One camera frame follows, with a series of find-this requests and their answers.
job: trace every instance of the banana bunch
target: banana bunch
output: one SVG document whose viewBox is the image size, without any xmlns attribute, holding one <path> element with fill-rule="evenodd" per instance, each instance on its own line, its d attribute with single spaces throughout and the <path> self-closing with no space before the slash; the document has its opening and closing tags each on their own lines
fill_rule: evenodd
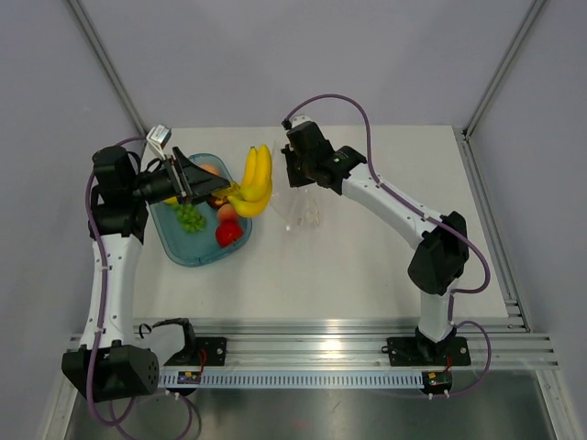
<svg viewBox="0 0 587 440">
<path fill-rule="evenodd" d="M 269 204 L 273 190 L 271 166 L 271 152 L 265 144 L 259 150 L 250 148 L 240 188 L 228 195 L 228 201 L 241 217 L 259 215 Z"/>
</svg>

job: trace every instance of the metal floor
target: metal floor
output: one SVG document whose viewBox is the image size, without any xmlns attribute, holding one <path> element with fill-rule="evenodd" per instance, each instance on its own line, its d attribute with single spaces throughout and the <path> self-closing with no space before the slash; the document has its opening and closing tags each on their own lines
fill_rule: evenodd
<svg viewBox="0 0 587 440">
<path fill-rule="evenodd" d="M 473 379 L 455 374 L 455 390 Z M 420 399 L 414 390 L 199 390 L 191 396 L 202 416 L 185 439 L 555 439 L 532 372 L 495 371 L 481 387 L 448 401 Z M 120 415 L 126 402 L 120 402 Z M 99 405 L 104 414 L 107 409 Z M 144 398 L 124 423 L 140 440 L 174 438 L 187 412 L 173 398 Z M 66 440 L 123 438 L 99 426 L 78 398 Z"/>
</svg>

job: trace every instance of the apple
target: apple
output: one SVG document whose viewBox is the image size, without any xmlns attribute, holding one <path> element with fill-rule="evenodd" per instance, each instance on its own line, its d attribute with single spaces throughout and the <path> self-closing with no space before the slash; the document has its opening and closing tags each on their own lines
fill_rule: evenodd
<svg viewBox="0 0 587 440">
<path fill-rule="evenodd" d="M 237 222 L 224 222 L 216 229 L 216 242 L 221 248 L 232 245 L 244 235 Z"/>
<path fill-rule="evenodd" d="M 220 175 L 220 171 L 214 165 L 210 165 L 208 163 L 203 163 L 202 165 L 198 165 L 198 167 L 200 167 L 202 170 L 206 170 L 208 172 L 211 172 L 212 174 L 215 174 L 216 176 Z"/>
<path fill-rule="evenodd" d="M 218 198 L 218 197 L 212 196 L 212 197 L 208 197 L 205 200 L 205 202 L 207 204 L 209 204 L 211 208 L 220 209 L 221 206 L 228 203 L 228 198 L 227 197 Z"/>
<path fill-rule="evenodd" d="M 238 223 L 237 210 L 230 203 L 220 206 L 220 209 L 218 209 L 218 212 L 216 213 L 216 218 L 218 219 L 218 223 L 221 224 L 224 222 Z"/>
</svg>

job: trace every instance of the gray wall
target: gray wall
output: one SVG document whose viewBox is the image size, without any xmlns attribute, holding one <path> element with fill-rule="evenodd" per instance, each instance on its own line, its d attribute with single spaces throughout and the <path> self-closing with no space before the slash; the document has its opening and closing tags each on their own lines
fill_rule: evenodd
<svg viewBox="0 0 587 440">
<path fill-rule="evenodd" d="M 530 0 L 84 0 L 148 124 L 278 125 L 343 93 L 377 124 L 463 126 Z M 324 123 L 358 123 L 316 104 Z"/>
<path fill-rule="evenodd" d="M 29 440 L 87 314 L 91 155 L 134 133 L 61 1 L 3 2 L 0 41 L 0 436 Z"/>
<path fill-rule="evenodd" d="M 587 3 L 550 2 L 475 153 L 537 330 L 551 333 L 587 428 Z"/>
</svg>

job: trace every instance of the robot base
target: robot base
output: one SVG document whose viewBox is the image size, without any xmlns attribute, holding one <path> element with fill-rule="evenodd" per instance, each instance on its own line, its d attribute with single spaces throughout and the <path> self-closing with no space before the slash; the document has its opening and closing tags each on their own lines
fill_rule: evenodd
<svg viewBox="0 0 587 440">
<path fill-rule="evenodd" d="M 425 341 L 422 336 L 389 337 L 382 353 L 389 356 L 392 367 L 468 367 L 471 355 L 467 339 L 461 336 L 448 336 L 438 344 Z"/>
</svg>

